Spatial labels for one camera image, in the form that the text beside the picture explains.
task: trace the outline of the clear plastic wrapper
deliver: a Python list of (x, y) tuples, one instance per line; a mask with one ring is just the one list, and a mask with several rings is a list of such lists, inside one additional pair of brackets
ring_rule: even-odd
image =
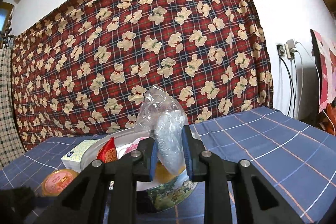
[(182, 127), (188, 124), (187, 116), (181, 105), (156, 85), (144, 95), (134, 131), (146, 131), (157, 141), (160, 162), (177, 175), (185, 165), (181, 134)]

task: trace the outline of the red triangular package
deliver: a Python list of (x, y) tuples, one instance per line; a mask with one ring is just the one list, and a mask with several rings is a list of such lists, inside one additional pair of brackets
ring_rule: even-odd
[(117, 150), (112, 137), (98, 152), (97, 160), (102, 160), (104, 163), (117, 160)]

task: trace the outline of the teddy bear print fabric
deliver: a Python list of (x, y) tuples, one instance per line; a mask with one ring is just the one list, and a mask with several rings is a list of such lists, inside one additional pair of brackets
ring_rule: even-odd
[(153, 84), (189, 123), (272, 107), (253, 0), (68, 0), (16, 39), (12, 63), (26, 149), (133, 127)]

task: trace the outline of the checkered cloth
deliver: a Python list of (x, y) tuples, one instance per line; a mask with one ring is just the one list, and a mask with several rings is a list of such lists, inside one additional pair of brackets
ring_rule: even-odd
[(154, 84), (190, 124), (272, 107), (253, 0), (68, 0), (15, 44), (14, 106), (28, 149), (132, 127)]
[(0, 168), (24, 153), (13, 119), (11, 50), (0, 49)]
[[(259, 107), (190, 126), (206, 148), (225, 160), (251, 163), (274, 185), (305, 223), (319, 221), (336, 197), (336, 138), (277, 111)], [(61, 157), (88, 138), (51, 138), (28, 151), (0, 171), (0, 188), (21, 185), (41, 193), (40, 183), (56, 169)], [(236, 223), (235, 205), (231, 200)], [(26, 220), (33, 222), (41, 210)], [(202, 224), (204, 184), (169, 210), (137, 216), (137, 223)]]

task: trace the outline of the silver screw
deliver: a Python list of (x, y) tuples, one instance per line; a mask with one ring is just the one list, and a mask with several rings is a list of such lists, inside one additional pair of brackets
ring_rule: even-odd
[(211, 152), (208, 151), (208, 150), (204, 150), (202, 151), (202, 156), (205, 157), (205, 158), (208, 158), (208, 157), (211, 157)]
[(99, 166), (101, 166), (101, 160), (94, 160), (92, 162), (92, 166), (93, 167), (99, 167)]
[(140, 155), (141, 155), (141, 152), (139, 150), (133, 150), (131, 152), (131, 156), (134, 158), (140, 157)]
[(250, 162), (248, 160), (241, 160), (240, 161), (240, 165), (242, 167), (249, 167), (250, 166)]

